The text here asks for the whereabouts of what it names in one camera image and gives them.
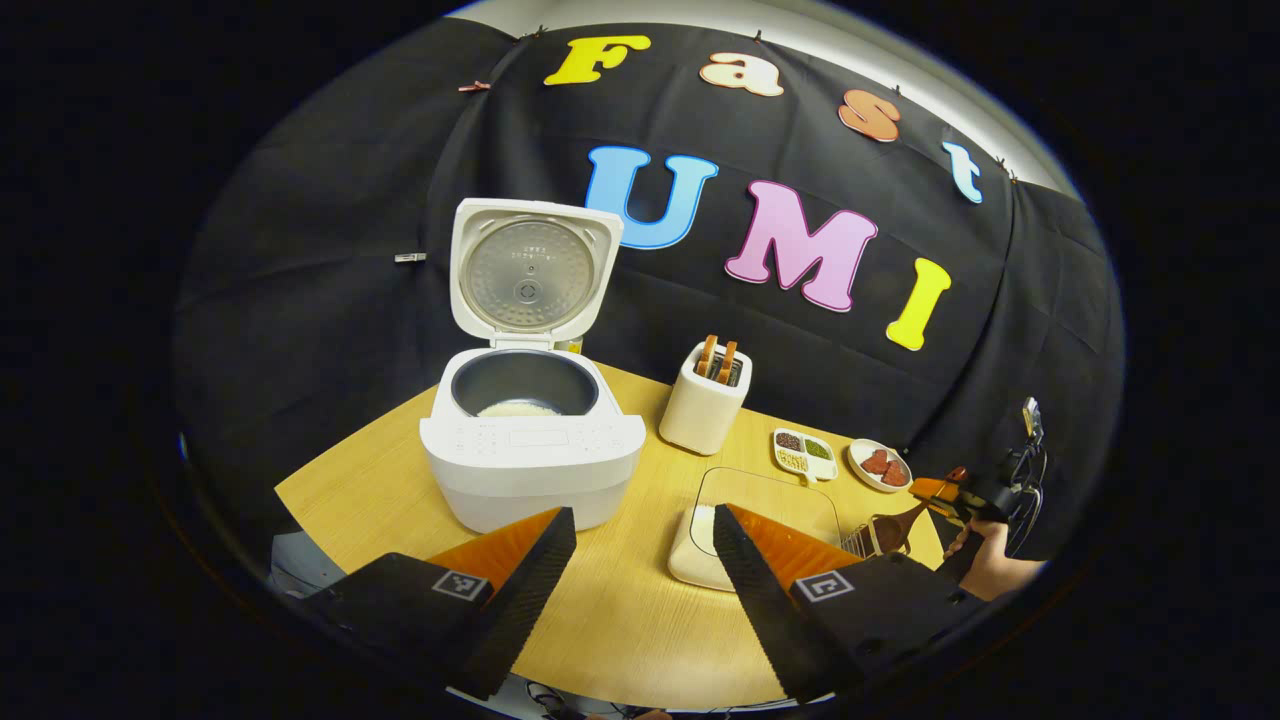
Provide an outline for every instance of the human hand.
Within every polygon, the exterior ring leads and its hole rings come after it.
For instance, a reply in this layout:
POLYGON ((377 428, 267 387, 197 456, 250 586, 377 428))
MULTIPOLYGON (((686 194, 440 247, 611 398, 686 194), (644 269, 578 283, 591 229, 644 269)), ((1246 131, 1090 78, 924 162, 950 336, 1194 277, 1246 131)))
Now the human hand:
POLYGON ((1033 560, 1014 560, 1005 557, 1005 547, 1009 544, 1009 525, 1005 523, 992 523, 986 520, 969 520, 955 542, 947 547, 942 555, 946 560, 956 553, 964 542, 969 539, 969 533, 975 532, 982 536, 982 547, 973 559, 973 565, 960 580, 960 588, 970 594, 986 601, 992 601, 1006 592, 1019 589, 1043 568, 1043 562, 1033 560))

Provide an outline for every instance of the letter m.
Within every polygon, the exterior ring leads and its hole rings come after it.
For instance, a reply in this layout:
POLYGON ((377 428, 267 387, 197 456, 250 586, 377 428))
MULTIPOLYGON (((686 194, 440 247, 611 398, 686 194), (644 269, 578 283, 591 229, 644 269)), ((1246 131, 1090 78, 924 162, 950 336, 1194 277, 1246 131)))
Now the letter m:
POLYGON ((850 290, 858 263, 867 242, 876 237, 876 223, 858 213, 841 210, 818 232, 809 234, 796 191, 767 181, 755 181, 746 190, 755 196, 755 215, 751 217, 742 250, 724 263, 724 272, 750 283, 768 281, 764 256, 772 247, 782 290, 791 290, 814 265, 820 264, 817 275, 804 283, 800 293, 814 305, 847 313, 854 306, 850 290))

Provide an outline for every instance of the wall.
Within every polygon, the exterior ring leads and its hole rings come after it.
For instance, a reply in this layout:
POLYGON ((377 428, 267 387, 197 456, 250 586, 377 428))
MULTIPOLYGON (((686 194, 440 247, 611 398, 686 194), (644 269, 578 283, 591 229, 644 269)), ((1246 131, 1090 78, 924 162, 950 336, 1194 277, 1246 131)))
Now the wall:
POLYGON ((919 49, 840 8, 813 0, 481 0, 453 17, 520 36, 538 29, 614 22, 708 27, 754 37, 822 58, 919 102, 1005 158, 1019 179, 1079 197, 1071 181, 1030 128, 973 82, 919 49))

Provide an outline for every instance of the wooden table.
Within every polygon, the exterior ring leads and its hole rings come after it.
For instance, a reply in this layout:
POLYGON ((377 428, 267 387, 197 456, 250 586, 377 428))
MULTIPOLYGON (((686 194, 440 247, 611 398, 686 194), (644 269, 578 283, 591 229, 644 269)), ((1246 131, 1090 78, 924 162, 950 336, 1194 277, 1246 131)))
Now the wooden table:
MULTIPOLYGON (((841 455, 840 477, 813 483, 851 530, 873 512, 915 505, 881 493, 850 470, 850 438, 739 413, 724 447, 703 457, 662 441, 657 428, 671 386, 599 365, 626 414, 644 418, 648 441, 617 515, 577 536, 577 550, 513 673, 575 694, 645 707, 709 708, 783 698, 737 596, 675 580, 667 557, 680 516, 704 473, 727 466, 799 483, 773 461, 769 433, 790 427, 841 455)), ((451 514, 419 439, 430 388, 339 442, 275 491, 302 528, 344 571, 385 552, 429 557, 475 537, 451 514)), ((942 546, 927 516, 911 529, 911 557, 929 568, 942 546)))

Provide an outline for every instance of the inner pot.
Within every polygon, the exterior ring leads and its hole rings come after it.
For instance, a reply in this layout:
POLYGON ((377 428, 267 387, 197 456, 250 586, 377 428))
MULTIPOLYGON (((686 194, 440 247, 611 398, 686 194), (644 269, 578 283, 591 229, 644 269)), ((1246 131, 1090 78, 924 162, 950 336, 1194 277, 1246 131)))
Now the inner pot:
POLYGON ((499 402, 527 402, 585 415, 600 391, 577 363, 541 350, 498 350, 472 357, 453 375, 453 401, 467 415, 499 402))

